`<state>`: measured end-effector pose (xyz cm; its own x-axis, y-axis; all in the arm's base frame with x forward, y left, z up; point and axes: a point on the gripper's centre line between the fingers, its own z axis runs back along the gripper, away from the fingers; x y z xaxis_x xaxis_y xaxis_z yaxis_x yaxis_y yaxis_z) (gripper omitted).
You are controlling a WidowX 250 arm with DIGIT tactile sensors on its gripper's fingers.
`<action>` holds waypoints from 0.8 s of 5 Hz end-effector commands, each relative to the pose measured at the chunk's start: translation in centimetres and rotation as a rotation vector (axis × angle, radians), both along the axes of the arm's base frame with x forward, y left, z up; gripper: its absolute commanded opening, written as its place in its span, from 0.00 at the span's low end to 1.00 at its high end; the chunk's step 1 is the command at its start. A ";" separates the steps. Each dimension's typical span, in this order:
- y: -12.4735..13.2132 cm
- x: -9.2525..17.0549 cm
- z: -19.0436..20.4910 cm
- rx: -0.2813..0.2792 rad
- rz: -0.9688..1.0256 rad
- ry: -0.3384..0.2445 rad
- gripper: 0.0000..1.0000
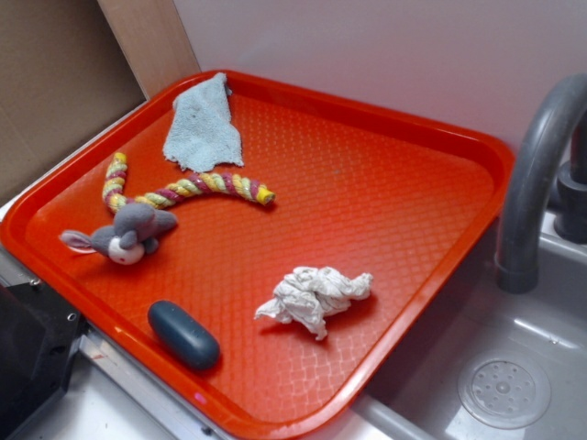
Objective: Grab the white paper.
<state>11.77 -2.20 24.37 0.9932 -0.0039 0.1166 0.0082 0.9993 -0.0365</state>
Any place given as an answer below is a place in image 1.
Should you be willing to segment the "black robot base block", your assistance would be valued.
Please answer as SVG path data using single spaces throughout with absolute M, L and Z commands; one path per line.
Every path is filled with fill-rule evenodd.
M 12 439 L 62 398 L 83 328 L 49 285 L 1 288 L 1 437 Z

